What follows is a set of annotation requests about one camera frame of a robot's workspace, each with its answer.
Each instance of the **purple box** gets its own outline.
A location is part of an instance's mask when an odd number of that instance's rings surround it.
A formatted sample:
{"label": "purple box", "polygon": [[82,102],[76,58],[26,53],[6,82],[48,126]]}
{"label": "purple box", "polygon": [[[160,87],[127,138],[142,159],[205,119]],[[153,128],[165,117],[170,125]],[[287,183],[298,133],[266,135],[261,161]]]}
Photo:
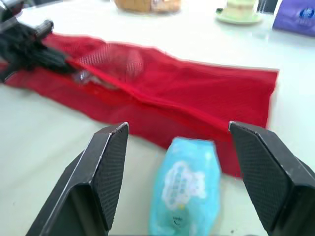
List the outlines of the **purple box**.
{"label": "purple box", "polygon": [[315,0],[283,0],[273,28],[315,36]]}

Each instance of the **plastic bag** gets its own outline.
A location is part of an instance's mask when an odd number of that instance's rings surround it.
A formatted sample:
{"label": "plastic bag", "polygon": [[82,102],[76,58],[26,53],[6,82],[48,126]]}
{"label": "plastic bag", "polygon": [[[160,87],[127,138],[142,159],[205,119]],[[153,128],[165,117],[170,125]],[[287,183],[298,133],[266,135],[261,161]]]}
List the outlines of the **plastic bag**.
{"label": "plastic bag", "polygon": [[283,0],[273,28],[315,36],[315,2]]}
{"label": "plastic bag", "polygon": [[215,145],[175,138],[154,185],[149,235],[207,236],[220,210]]}

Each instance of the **mesh bag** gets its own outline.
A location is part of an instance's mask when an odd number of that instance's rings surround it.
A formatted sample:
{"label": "mesh bag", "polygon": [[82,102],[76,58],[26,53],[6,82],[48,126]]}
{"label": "mesh bag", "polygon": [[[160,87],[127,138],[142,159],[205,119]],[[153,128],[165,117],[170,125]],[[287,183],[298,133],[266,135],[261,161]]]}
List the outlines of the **mesh bag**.
{"label": "mesh bag", "polygon": [[277,71],[182,61],[154,48],[52,34],[48,46],[69,55],[74,75],[19,71],[7,84],[54,99],[168,148],[176,136],[213,140],[222,171],[239,175],[230,120],[265,127]]}

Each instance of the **blue package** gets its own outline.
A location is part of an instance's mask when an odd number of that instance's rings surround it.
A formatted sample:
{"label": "blue package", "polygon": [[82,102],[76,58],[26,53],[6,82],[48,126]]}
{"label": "blue package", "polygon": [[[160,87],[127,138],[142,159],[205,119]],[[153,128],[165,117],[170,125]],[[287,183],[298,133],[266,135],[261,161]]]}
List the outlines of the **blue package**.
{"label": "blue package", "polygon": [[208,236],[220,210],[220,175],[214,143],[175,138],[154,185],[149,234]]}

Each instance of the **plate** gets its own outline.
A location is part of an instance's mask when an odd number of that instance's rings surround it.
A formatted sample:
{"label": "plate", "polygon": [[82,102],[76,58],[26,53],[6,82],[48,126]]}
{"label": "plate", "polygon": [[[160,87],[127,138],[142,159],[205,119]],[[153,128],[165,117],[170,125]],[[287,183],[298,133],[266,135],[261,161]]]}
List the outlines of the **plate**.
{"label": "plate", "polygon": [[221,13],[216,13],[216,18],[222,22],[230,23],[230,24],[237,24],[237,25],[249,25],[255,24],[262,20],[261,14],[253,13],[250,17],[246,19],[235,19],[233,17],[228,17],[226,15],[222,15]]}

